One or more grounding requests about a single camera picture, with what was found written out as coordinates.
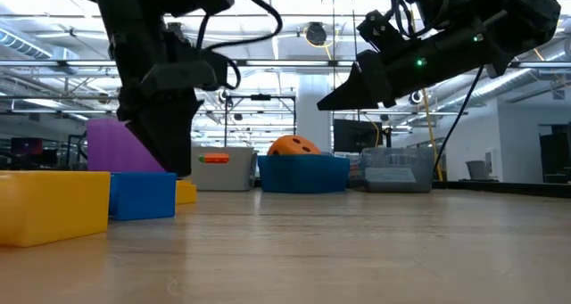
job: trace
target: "orange ball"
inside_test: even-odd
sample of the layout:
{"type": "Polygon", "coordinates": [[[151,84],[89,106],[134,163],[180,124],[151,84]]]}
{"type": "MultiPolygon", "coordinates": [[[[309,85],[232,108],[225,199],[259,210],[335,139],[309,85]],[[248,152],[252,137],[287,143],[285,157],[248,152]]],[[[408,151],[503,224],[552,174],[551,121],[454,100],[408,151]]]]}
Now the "orange ball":
{"type": "Polygon", "coordinates": [[[277,139],[268,150],[268,156],[294,154],[321,154],[321,151],[302,136],[283,136],[277,139]]]}

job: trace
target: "transparent bin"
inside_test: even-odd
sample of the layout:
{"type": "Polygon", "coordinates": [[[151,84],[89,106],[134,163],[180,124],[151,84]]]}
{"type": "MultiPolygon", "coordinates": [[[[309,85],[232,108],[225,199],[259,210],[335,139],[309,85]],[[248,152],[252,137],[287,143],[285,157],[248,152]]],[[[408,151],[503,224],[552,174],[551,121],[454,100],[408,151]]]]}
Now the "transparent bin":
{"type": "Polygon", "coordinates": [[[364,188],[372,193],[428,193],[433,165],[430,148],[367,148],[360,156],[364,188]]]}

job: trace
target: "blue block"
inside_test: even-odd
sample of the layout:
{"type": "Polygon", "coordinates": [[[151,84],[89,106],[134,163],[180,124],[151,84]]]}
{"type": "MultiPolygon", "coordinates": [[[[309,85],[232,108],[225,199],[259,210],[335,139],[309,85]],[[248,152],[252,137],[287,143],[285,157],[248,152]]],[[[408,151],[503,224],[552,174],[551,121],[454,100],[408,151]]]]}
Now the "blue block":
{"type": "Polygon", "coordinates": [[[176,174],[114,173],[109,216],[114,220],[174,217],[176,191],[176,174]]]}
{"type": "Polygon", "coordinates": [[[259,156],[261,189],[272,193],[343,192],[350,162],[325,155],[259,156]]]}

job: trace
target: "wooden table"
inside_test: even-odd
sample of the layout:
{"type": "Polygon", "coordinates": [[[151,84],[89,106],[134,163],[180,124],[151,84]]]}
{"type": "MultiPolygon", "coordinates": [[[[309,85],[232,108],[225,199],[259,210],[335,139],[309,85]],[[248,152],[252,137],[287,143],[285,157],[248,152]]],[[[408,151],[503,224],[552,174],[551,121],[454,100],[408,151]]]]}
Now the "wooden table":
{"type": "Polygon", "coordinates": [[[571,201],[199,193],[176,218],[0,249],[0,303],[571,303],[571,201]]]}

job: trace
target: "gray bin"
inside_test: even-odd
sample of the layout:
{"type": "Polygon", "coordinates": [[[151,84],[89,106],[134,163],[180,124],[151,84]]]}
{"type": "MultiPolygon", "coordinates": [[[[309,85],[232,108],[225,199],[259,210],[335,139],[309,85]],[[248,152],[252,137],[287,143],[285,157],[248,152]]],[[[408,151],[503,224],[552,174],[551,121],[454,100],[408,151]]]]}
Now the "gray bin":
{"type": "Polygon", "coordinates": [[[433,166],[430,148],[367,148],[360,156],[365,189],[372,193],[428,193],[433,166]]]}
{"type": "Polygon", "coordinates": [[[249,191],[254,185],[256,157],[253,148],[193,147],[190,178],[200,191],[249,191]],[[230,160],[226,164],[200,162],[205,153],[225,153],[230,160]]]}

